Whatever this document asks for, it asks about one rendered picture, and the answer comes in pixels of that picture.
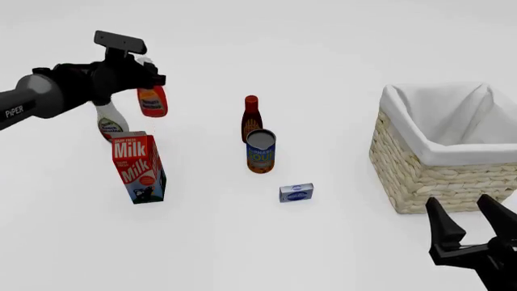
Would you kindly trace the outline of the white cloth basket liner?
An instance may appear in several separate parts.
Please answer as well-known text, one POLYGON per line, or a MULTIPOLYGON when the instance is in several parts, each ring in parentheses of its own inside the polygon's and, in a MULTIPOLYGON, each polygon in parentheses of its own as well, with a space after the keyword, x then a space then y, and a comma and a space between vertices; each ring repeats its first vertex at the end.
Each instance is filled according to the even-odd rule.
POLYGON ((490 84, 389 84, 380 110, 426 166, 517 162, 517 97, 490 84))

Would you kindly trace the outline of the red and white milk carton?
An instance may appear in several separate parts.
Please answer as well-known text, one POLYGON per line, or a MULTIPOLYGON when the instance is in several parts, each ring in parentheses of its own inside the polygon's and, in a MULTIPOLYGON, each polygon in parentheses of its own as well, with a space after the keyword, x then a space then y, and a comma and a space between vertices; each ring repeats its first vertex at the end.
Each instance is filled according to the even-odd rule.
POLYGON ((113 133, 112 161, 132 202, 164 200, 166 174, 154 137, 143 131, 113 133))

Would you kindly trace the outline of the dark red sauce bottle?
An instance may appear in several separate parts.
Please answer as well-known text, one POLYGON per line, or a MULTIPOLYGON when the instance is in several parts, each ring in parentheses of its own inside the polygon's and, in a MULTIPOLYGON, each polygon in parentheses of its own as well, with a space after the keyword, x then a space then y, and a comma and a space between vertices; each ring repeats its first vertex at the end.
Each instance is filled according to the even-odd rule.
POLYGON ((245 111, 242 116, 242 142, 246 143, 246 138, 253 130, 263 127, 262 117, 259 112, 259 99, 257 96, 249 95, 245 98, 245 111))

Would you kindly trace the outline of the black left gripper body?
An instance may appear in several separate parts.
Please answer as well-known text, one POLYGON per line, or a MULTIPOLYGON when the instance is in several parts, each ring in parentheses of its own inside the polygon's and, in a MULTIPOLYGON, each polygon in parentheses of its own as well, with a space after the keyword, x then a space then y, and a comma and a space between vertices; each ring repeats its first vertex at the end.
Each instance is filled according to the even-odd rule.
POLYGON ((128 89, 153 89, 165 86, 166 76, 158 73, 157 66, 150 59, 126 60, 119 75, 119 87, 128 89))

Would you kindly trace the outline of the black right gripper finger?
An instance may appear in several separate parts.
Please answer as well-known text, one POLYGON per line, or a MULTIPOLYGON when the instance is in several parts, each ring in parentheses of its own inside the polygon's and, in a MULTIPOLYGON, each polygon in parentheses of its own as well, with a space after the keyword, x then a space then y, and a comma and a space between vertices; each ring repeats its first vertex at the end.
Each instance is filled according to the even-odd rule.
POLYGON ((499 239, 517 241, 517 213, 487 194, 480 196, 477 206, 499 239))
POLYGON ((431 228, 431 245, 446 251, 460 249, 460 242, 465 237, 466 231, 449 217, 436 198, 428 198, 425 206, 431 228))

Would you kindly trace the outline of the woven wicker basket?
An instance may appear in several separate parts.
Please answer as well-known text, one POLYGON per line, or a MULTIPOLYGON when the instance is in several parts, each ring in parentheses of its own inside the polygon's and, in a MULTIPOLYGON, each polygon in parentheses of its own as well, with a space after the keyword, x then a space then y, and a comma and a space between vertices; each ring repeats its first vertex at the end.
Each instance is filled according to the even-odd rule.
POLYGON ((396 134, 391 120, 379 111, 369 158, 397 213, 426 213, 431 197, 449 213, 475 212, 481 195, 501 203, 517 190, 517 162, 429 167, 396 134))

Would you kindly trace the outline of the small blue and white box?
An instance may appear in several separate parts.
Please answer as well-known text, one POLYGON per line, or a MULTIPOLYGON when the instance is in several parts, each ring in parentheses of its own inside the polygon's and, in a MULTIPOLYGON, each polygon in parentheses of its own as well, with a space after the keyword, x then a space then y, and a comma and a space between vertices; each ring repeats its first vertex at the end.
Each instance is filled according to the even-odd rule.
POLYGON ((296 200, 309 200, 312 198, 313 190, 312 183, 283 186, 279 188, 279 201, 280 203, 288 203, 296 200))

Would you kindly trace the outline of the small plate on black stalk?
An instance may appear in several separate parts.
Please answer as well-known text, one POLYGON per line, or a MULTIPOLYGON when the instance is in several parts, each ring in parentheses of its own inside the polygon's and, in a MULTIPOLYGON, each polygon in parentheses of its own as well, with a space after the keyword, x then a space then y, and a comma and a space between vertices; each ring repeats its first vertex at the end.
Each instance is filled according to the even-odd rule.
POLYGON ((122 36, 116 33, 96 31, 94 43, 106 49, 105 58, 107 60, 124 58, 128 53, 137 55, 145 55, 147 53, 147 47, 142 39, 122 36))

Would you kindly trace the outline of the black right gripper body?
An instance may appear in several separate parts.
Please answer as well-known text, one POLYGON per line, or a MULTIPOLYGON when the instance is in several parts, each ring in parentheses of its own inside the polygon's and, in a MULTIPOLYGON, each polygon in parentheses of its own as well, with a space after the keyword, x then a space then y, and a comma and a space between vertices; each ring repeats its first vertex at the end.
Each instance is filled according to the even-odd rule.
POLYGON ((517 291, 517 239, 494 237, 469 247, 433 243, 429 254, 437 266, 475 271, 488 291, 517 291))

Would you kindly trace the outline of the red ketchup bottle white cap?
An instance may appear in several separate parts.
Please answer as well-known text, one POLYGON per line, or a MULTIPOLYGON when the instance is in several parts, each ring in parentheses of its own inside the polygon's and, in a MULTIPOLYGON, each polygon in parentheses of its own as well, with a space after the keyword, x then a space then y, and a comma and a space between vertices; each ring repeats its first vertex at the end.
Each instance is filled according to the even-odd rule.
POLYGON ((137 57, 137 62, 156 74, 151 89, 138 88, 137 99, 141 112, 144 116, 151 118, 161 118, 168 113, 168 104, 166 100, 166 92, 164 90, 166 77, 158 73, 157 67, 153 61, 146 55, 137 57))

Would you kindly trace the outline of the blue soup can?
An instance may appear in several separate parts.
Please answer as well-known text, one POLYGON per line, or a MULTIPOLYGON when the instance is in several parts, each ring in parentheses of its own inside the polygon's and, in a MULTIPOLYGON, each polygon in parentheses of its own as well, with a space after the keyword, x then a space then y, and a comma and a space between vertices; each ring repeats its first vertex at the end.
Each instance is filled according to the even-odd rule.
POLYGON ((270 130, 252 130, 246 137, 246 163, 256 174, 266 174, 275 165, 275 134, 270 130))

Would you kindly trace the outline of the white dressing bottle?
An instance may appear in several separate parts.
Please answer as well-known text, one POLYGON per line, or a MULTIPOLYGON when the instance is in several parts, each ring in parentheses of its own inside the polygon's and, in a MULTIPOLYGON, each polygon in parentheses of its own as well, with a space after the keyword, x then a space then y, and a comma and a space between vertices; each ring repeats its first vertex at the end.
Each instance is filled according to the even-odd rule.
POLYGON ((113 102, 102 106, 95 105, 97 112, 97 128, 102 137, 111 142, 113 133, 125 133, 129 126, 122 114, 117 110, 113 102))

